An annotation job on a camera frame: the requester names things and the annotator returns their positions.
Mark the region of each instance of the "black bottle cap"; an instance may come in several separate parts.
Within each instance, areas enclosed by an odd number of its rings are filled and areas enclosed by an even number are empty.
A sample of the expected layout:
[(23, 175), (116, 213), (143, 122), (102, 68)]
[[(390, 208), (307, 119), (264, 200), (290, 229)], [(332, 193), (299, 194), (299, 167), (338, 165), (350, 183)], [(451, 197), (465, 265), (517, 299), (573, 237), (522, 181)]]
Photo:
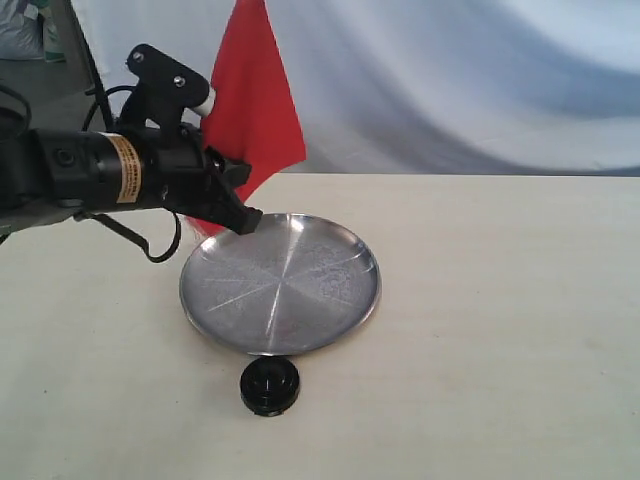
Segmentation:
[(260, 357), (240, 377), (242, 401), (256, 415), (281, 415), (298, 398), (300, 376), (284, 357)]

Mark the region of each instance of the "robotic arm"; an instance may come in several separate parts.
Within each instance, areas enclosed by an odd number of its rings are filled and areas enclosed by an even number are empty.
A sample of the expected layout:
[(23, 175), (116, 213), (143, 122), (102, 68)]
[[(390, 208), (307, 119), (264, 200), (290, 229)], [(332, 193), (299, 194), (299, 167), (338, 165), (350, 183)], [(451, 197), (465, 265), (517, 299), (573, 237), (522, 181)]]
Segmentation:
[[(29, 130), (0, 138), (0, 242), (26, 228), (94, 219), (160, 262), (177, 249), (176, 214), (253, 232), (262, 212), (243, 205), (234, 189), (251, 166), (203, 145), (200, 131), (181, 121), (185, 108), (210, 113), (209, 83), (149, 45), (138, 45), (127, 66), (139, 81), (108, 133)], [(0, 107), (0, 120), (23, 121)], [(151, 120), (158, 128), (147, 127)], [(176, 237), (164, 255), (151, 257), (146, 240), (106, 215), (165, 208), (176, 218)]]

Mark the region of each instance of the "red cloth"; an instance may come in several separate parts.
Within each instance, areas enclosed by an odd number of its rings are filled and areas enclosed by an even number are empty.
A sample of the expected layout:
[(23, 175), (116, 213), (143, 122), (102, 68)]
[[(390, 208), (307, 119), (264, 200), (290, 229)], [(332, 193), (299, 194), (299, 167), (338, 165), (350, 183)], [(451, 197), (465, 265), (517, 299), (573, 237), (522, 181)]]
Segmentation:
[[(252, 165), (236, 192), (245, 201), (274, 173), (305, 159), (302, 129), (264, 0), (236, 0), (211, 85), (216, 99), (202, 121), (205, 143)], [(221, 227), (195, 220), (204, 233)]]

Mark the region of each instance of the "orange warning label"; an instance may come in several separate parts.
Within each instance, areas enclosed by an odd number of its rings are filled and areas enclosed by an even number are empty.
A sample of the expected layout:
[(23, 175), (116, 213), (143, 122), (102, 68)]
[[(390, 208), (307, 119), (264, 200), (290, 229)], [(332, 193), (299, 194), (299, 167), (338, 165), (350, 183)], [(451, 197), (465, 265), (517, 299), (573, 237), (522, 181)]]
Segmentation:
[(122, 135), (104, 134), (112, 143), (122, 164), (122, 186), (117, 203), (134, 203), (142, 187), (142, 164), (131, 142)]

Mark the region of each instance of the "white backdrop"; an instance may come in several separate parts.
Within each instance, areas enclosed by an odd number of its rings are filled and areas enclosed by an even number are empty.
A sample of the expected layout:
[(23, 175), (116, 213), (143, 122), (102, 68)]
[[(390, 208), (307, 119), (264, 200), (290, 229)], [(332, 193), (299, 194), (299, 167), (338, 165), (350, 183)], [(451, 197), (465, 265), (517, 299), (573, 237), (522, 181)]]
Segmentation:
[[(74, 0), (107, 86), (150, 43), (209, 76), (233, 0)], [(267, 0), (306, 171), (638, 174), (640, 4)], [(121, 99), (115, 100), (116, 106)]]

